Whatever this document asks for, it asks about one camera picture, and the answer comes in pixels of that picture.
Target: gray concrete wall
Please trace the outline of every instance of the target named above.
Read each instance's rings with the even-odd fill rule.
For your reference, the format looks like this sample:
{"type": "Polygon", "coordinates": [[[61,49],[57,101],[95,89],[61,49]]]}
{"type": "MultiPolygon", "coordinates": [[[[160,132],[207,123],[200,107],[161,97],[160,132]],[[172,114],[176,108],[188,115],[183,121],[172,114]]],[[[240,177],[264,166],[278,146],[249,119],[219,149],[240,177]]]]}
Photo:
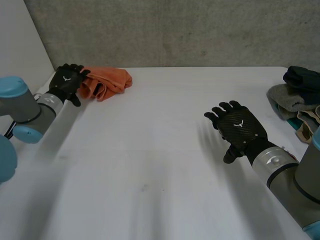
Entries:
{"type": "Polygon", "coordinates": [[[55,67],[320,71],[319,0],[24,0],[55,67]]]}

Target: white logo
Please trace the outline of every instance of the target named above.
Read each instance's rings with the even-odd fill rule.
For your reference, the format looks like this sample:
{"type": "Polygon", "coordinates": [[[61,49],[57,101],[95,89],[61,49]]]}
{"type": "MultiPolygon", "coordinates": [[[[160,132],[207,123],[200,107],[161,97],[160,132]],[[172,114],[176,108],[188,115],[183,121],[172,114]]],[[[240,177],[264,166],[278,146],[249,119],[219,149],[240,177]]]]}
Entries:
{"type": "Polygon", "coordinates": [[[244,121],[242,120],[242,122],[239,125],[233,124],[233,126],[242,128],[244,126],[244,121]]]}
{"type": "Polygon", "coordinates": [[[65,76],[63,76],[64,81],[69,81],[71,80],[71,78],[65,78],[65,76]]]}

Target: pile of clothes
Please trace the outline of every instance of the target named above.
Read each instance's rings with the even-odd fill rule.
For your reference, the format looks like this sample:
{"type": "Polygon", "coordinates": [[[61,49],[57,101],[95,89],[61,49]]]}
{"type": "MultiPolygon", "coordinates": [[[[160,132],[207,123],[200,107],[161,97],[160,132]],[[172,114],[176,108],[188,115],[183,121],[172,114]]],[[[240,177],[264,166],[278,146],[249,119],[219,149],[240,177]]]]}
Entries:
{"type": "Polygon", "coordinates": [[[275,101],[279,114],[294,127],[298,138],[309,144],[320,126],[320,73],[291,66],[283,80],[286,83],[271,87],[267,96],[275,101]]]}

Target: beige cloth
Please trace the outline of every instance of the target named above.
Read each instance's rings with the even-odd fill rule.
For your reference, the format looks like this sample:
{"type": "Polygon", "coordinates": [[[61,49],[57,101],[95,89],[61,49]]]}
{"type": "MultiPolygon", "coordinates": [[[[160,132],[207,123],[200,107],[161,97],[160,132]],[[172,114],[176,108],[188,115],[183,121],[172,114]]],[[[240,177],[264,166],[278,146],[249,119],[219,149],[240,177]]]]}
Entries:
{"type": "Polygon", "coordinates": [[[315,109],[315,112],[299,111],[297,118],[303,121],[303,124],[296,131],[296,135],[302,142],[310,144],[314,132],[320,126],[320,106],[315,109]]]}

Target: folded cloth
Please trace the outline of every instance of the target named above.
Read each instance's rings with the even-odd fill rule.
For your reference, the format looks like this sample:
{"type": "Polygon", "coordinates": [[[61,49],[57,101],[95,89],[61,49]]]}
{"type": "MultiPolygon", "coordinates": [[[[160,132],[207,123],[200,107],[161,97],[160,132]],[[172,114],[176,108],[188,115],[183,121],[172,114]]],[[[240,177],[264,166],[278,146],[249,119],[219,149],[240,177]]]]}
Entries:
{"type": "Polygon", "coordinates": [[[316,107],[316,109],[315,109],[315,114],[316,114],[317,117],[320,119],[320,105],[316,107]]]}
{"type": "Polygon", "coordinates": [[[303,121],[301,127],[296,131],[298,138],[311,143],[312,136],[320,126],[320,118],[313,111],[299,111],[297,118],[303,121]]]}
{"type": "Polygon", "coordinates": [[[290,87],[297,89],[305,105],[320,104],[320,73],[300,66],[291,66],[283,76],[290,87]]]}
{"type": "Polygon", "coordinates": [[[299,90],[299,94],[303,98],[305,105],[320,104],[320,92],[299,90]]]}
{"type": "Polygon", "coordinates": [[[310,144],[312,141],[313,133],[305,123],[302,123],[301,127],[296,131],[296,136],[304,143],[310,144]]]}
{"type": "Polygon", "coordinates": [[[299,92],[288,84],[275,85],[268,90],[266,95],[289,112],[312,111],[319,105],[306,105],[299,92]]]}
{"type": "Polygon", "coordinates": [[[106,66],[86,66],[83,69],[91,71],[79,89],[84,99],[96,98],[102,102],[132,86],[132,77],[124,69],[106,66]]]}
{"type": "Polygon", "coordinates": [[[278,105],[277,108],[278,108],[278,111],[279,111],[281,117],[283,118],[283,120],[288,120],[288,119],[292,119],[292,118],[297,117],[298,113],[296,111],[288,111],[280,105],[278,105]]]}
{"type": "Polygon", "coordinates": [[[304,67],[290,66],[283,80],[295,89],[320,92],[320,73],[304,67]]]}

